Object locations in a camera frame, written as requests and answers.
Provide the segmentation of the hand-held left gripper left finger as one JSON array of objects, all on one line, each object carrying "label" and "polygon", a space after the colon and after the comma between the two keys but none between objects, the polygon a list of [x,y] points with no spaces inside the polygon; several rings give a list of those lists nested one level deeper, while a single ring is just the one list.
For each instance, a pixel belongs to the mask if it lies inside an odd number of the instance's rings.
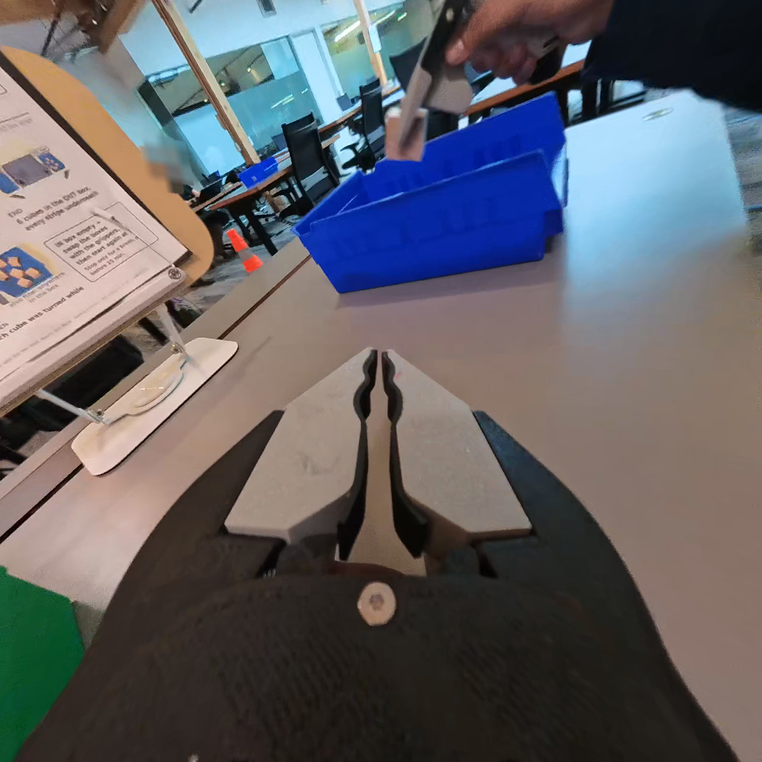
[{"label": "hand-held left gripper left finger", "polygon": [[225,519],[228,533],[292,546],[328,537],[348,560],[365,515],[377,363],[366,348],[285,407]]}]

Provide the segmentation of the blue-striped wooden cube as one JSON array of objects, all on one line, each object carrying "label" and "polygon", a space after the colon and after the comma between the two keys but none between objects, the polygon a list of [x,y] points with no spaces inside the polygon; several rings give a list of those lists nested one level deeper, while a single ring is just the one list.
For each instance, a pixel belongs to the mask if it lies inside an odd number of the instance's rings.
[{"label": "blue-striped wooden cube", "polygon": [[404,138],[402,135],[402,109],[391,107],[385,117],[385,155],[391,161],[421,162],[427,135],[429,113],[418,109],[410,129]]}]

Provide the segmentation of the instruction sheet on stand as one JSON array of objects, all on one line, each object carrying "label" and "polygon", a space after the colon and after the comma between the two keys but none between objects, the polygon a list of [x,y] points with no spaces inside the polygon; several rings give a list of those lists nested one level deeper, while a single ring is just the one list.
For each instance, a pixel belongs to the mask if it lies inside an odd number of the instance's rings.
[{"label": "instruction sheet on stand", "polygon": [[[2,71],[18,81],[54,120],[186,248],[183,257],[167,271],[169,284],[148,294],[145,284],[113,308],[87,322],[72,336],[33,359],[25,374],[2,380],[2,416],[30,398],[56,406],[85,421],[72,450],[92,475],[103,475],[123,462],[173,412],[221,370],[235,355],[234,341],[215,338],[184,339],[168,310],[167,302],[181,295],[209,268],[213,243],[204,224],[178,195],[167,179],[133,144],[97,98],[76,78],[49,60],[30,52],[2,47]],[[167,336],[167,359],[148,371],[117,400],[97,404],[94,392],[76,402],[62,398],[52,386],[70,376],[128,327],[157,312]]]}]

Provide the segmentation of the person's right hand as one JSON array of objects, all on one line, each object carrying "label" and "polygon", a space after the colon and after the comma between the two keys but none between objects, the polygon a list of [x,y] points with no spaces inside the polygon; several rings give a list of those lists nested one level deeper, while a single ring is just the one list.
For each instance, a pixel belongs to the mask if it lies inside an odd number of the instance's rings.
[{"label": "person's right hand", "polygon": [[541,58],[533,41],[556,39],[564,49],[604,33],[614,1],[483,2],[453,37],[445,60],[526,84]]}]

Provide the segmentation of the orange traffic cone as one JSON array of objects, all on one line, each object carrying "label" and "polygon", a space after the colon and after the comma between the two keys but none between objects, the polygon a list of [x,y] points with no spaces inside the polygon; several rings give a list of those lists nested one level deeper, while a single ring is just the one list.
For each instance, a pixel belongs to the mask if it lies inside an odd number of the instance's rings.
[{"label": "orange traffic cone", "polygon": [[247,242],[238,231],[230,229],[227,230],[225,234],[229,243],[232,245],[233,250],[239,256],[247,274],[256,272],[263,267],[262,260],[256,255],[254,250],[247,245]]}]

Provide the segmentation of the blue plastic bin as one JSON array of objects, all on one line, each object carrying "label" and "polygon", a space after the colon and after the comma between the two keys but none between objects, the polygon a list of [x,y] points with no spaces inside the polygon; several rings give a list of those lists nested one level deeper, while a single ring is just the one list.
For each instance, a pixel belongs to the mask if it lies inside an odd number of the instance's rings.
[{"label": "blue plastic bin", "polygon": [[568,159],[548,92],[384,158],[294,226],[338,293],[541,261],[564,233]]}]

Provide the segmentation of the white table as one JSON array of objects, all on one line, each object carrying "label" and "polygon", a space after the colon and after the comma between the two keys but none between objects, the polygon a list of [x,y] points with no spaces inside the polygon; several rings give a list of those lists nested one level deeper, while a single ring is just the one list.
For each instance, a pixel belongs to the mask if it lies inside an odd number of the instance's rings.
[{"label": "white table", "polygon": [[745,233],[726,109],[688,90],[568,128],[570,231],[699,242]]}]

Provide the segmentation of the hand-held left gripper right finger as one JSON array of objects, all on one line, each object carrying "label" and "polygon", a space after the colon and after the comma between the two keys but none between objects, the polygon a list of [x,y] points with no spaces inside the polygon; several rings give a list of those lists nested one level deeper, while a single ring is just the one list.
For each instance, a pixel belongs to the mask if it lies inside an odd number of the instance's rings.
[{"label": "hand-held left gripper right finger", "polygon": [[525,539],[532,524],[471,407],[394,350],[382,354],[395,532],[424,574],[451,553]]}]

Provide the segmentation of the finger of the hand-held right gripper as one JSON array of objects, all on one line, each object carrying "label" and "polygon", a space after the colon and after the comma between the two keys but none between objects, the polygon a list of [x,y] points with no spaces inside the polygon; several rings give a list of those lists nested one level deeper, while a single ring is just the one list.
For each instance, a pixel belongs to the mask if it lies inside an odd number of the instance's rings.
[{"label": "finger of the hand-held right gripper", "polygon": [[460,117],[471,104],[473,90],[465,66],[446,62],[446,51],[469,11],[470,2],[442,2],[405,86],[396,117],[397,153],[422,153],[431,110]]}]

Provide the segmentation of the printed instruction sheet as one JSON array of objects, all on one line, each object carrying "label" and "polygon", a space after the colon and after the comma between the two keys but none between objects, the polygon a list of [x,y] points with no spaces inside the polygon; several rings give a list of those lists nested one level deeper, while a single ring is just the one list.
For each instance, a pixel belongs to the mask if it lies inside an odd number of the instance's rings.
[{"label": "printed instruction sheet", "polygon": [[187,248],[6,71],[1,97],[1,373],[149,284]]}]

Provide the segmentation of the small blue storage bin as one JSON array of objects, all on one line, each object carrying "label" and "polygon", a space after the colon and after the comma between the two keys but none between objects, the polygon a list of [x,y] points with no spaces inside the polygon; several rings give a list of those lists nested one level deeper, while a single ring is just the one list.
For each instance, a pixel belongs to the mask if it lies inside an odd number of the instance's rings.
[{"label": "small blue storage bin", "polygon": [[276,175],[279,171],[280,167],[278,161],[272,156],[238,171],[237,177],[246,188],[253,189],[263,181]]}]

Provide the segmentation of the green plastic bin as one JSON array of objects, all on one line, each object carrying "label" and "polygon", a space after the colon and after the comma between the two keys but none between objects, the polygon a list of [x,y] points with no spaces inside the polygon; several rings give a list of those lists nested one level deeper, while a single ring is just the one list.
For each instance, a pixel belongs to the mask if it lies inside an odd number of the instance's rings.
[{"label": "green plastic bin", "polygon": [[1,760],[14,760],[81,663],[67,597],[1,568]]}]

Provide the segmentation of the wooden office desk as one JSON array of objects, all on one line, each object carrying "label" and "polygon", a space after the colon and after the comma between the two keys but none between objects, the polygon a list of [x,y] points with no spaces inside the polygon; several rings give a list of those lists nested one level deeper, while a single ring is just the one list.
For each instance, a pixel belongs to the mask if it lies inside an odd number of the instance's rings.
[{"label": "wooden office desk", "polygon": [[[321,141],[325,153],[328,147],[338,140],[338,137],[338,134],[335,134],[333,137]],[[224,193],[217,194],[204,201],[199,201],[193,207],[193,210],[196,212],[201,210],[227,210],[242,230],[243,236],[249,244],[261,244],[270,254],[275,255],[278,249],[267,230],[263,227],[262,216],[255,213],[254,203],[266,193],[275,193],[276,185],[292,179],[291,157],[288,151],[287,157],[289,159],[288,164],[284,166],[279,164],[280,171],[276,175],[263,181],[253,189],[246,188],[238,180],[231,188],[225,189]],[[298,200],[299,196],[295,196],[292,199],[292,204],[285,209],[285,216],[300,215],[296,208]]]}]

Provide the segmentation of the person's right forearm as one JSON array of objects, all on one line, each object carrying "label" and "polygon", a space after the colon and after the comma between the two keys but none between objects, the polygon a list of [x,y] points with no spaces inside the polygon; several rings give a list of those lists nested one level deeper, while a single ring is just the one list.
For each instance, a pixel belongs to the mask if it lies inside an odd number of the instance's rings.
[{"label": "person's right forearm", "polygon": [[582,76],[690,89],[760,113],[761,2],[617,1]]}]

